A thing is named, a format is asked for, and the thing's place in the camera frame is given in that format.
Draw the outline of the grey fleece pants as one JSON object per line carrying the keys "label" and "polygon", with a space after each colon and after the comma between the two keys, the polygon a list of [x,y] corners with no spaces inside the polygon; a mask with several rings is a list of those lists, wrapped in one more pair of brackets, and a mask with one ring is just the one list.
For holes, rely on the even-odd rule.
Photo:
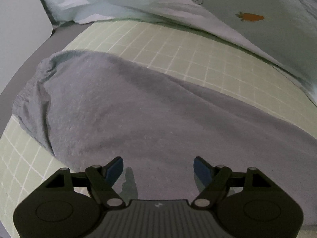
{"label": "grey fleece pants", "polygon": [[196,156],[260,168],[316,203],[316,139],[217,91],[117,56],[65,51],[43,60],[12,106],[20,125],[73,170],[123,157],[141,198],[195,196]]}

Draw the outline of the green grid cutting mat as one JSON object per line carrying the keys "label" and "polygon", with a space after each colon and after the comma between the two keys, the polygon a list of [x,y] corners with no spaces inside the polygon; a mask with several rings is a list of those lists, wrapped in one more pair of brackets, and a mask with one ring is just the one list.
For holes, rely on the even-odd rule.
{"label": "green grid cutting mat", "polygon": [[59,27],[20,68],[1,95],[1,236],[17,237],[13,211],[60,162],[25,133],[12,100],[39,62],[67,49],[108,52],[244,101],[316,136],[316,106],[284,73],[221,39],[184,27],[100,22]]}

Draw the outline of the light blue printed bedsheet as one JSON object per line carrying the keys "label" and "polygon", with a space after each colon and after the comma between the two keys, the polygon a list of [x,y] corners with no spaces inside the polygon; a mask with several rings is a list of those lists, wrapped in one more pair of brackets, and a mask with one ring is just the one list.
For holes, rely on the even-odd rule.
{"label": "light blue printed bedsheet", "polygon": [[55,23],[175,22],[279,66],[316,100],[316,0],[42,0]]}

